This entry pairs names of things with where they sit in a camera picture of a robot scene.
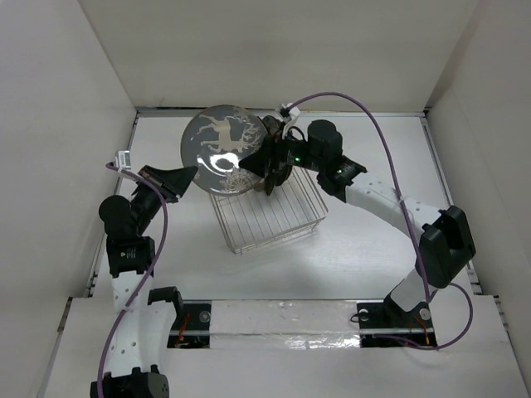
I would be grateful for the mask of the grey plate tree pattern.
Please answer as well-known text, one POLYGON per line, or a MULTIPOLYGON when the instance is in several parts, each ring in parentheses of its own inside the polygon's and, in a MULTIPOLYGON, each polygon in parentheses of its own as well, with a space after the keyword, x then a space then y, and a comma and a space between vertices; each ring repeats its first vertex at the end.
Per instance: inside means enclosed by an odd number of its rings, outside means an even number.
POLYGON ((183 166, 197 167, 194 182, 214 196, 233 197, 248 192, 261 179, 239 162, 261 146, 268 131, 247 109, 215 105, 196 114, 183 130, 183 166))

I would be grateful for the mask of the cream plate black striped rim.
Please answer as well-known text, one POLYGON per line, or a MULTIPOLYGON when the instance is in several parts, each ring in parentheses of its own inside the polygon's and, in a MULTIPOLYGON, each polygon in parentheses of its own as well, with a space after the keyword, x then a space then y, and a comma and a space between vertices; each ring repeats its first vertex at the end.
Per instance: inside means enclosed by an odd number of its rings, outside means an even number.
POLYGON ((274 116, 267 115, 261 119, 261 122, 264 124, 269 135, 271 136, 282 135, 284 126, 285 126, 285 123, 282 120, 277 119, 274 116))

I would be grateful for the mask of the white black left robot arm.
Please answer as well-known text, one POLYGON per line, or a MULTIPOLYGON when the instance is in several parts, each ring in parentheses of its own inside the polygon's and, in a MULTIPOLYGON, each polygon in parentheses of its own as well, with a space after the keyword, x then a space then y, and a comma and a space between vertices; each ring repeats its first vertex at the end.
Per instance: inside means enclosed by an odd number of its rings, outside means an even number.
POLYGON ((187 316, 174 286, 154 288, 154 267, 165 244, 168 225, 159 242, 147 236, 152 219, 178 202, 197 174, 197 167, 161 170, 144 166, 138 173, 114 163, 106 166, 135 181, 131 198, 112 195, 99 208, 104 223, 115 319, 105 339, 92 397, 167 397, 169 381, 162 357, 170 329, 187 316))

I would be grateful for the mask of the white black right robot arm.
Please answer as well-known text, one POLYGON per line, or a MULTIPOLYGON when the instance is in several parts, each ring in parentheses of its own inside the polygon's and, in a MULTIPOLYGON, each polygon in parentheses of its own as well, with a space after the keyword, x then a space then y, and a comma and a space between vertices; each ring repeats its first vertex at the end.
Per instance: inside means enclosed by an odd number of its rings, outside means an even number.
POLYGON ((446 288, 476 254, 468 220, 459 207, 429 206, 388 186, 343 154, 343 136, 327 120, 312 122, 304 139, 289 133, 267 136, 239 165, 261 178, 276 176, 287 166, 315 171, 327 194, 410 238, 416 263, 384 299, 383 316, 393 326, 410 320, 413 310, 446 288))

